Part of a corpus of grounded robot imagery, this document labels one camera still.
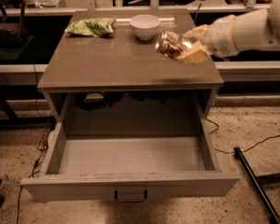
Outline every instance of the gray cabinet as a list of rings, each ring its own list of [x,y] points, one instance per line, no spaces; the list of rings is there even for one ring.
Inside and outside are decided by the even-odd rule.
[[[181,65],[135,38],[128,20],[143,11],[78,12],[73,21],[117,18],[110,37],[64,35],[38,88],[57,120],[40,177],[21,184],[41,202],[223,196],[236,174],[222,173],[206,117],[223,81],[213,62]],[[184,9],[146,10],[161,18],[161,30],[186,32]],[[165,100],[137,91],[178,92]],[[120,93],[100,109],[77,105],[84,92]]]

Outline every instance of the open drawer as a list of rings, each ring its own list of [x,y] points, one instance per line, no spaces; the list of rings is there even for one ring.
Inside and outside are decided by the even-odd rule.
[[[84,111],[68,93],[40,177],[21,184],[38,201],[224,196],[238,180],[223,174],[196,91],[166,101],[129,92]]]

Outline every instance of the power cord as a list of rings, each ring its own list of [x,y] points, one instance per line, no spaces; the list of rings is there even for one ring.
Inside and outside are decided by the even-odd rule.
[[[213,124],[216,125],[216,128],[215,128],[212,132],[210,132],[210,133],[213,133],[213,132],[215,132],[215,131],[218,130],[219,126],[218,126],[217,123],[213,122],[213,121],[210,120],[210,119],[207,119],[207,121],[209,121],[209,122],[211,122],[211,123],[213,123]],[[243,153],[244,153],[244,152],[247,152],[247,151],[253,149],[254,147],[256,147],[256,146],[258,146],[258,145],[260,145],[260,144],[266,142],[266,141],[269,140],[269,139],[274,139],[274,138],[279,138],[279,137],[280,137],[280,134],[275,135],[275,136],[266,137],[265,139],[263,139],[263,140],[257,142],[254,146],[249,147],[249,148],[247,148],[247,149],[245,149],[245,150],[242,150],[242,152],[243,152]],[[229,152],[229,151],[224,151],[224,150],[220,150],[220,149],[217,149],[217,148],[215,148],[215,151],[221,152],[221,153],[224,153],[224,154],[234,154],[234,151],[230,151],[230,152]]]
[[[38,174],[39,172],[40,171],[36,171],[33,174],[31,174],[30,176],[28,176],[28,177],[32,177],[35,174]],[[19,224],[19,218],[20,218],[21,192],[22,192],[22,186],[20,186],[20,192],[19,192],[19,195],[18,195],[17,224]]]
[[[36,86],[37,86],[37,84],[38,84],[38,77],[37,77],[37,72],[36,72],[35,64],[33,64],[33,68],[34,68],[34,70],[35,70],[35,83],[36,83]],[[39,117],[42,117],[42,115],[39,113],[39,110],[38,110],[38,99],[37,99],[37,95],[38,95],[38,93],[36,92],[36,94],[35,94],[35,110],[36,110],[38,116],[39,116]]]
[[[31,172],[32,177],[34,177],[35,168],[38,166],[43,152],[48,149],[48,137],[49,137],[49,132],[51,131],[51,123],[49,122],[50,118],[51,118],[51,115],[49,116],[47,123],[45,124],[44,131],[43,131],[41,138],[39,140],[39,143],[38,143],[38,150],[40,151],[40,153],[39,153],[38,158],[35,160],[35,164],[33,166],[32,172]]]

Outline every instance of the terrazzo floor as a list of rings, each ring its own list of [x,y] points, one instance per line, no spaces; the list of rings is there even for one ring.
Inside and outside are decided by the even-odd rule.
[[[20,117],[38,115],[35,103],[11,104]],[[43,101],[37,110],[42,116],[49,111]],[[267,137],[280,135],[280,96],[218,96],[208,117],[216,149],[233,151],[254,146]],[[38,145],[44,128],[0,130],[0,174],[20,182],[32,172],[40,152]],[[245,153],[256,175],[280,172],[280,137],[269,138]],[[268,213],[254,191],[245,171],[233,154],[217,151],[223,172],[235,172],[240,180],[225,197],[172,198],[143,203],[114,201],[36,202],[31,194],[5,185],[0,194],[5,202],[0,208],[1,223],[88,223],[88,224],[179,224],[179,223],[270,223]],[[274,208],[280,215],[280,184],[264,186]]]

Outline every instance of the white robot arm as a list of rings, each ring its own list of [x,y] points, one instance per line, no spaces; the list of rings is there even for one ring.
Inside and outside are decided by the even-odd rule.
[[[244,50],[280,50],[280,0],[270,9],[259,9],[240,16],[230,15],[186,36],[194,36],[220,58],[235,56]]]

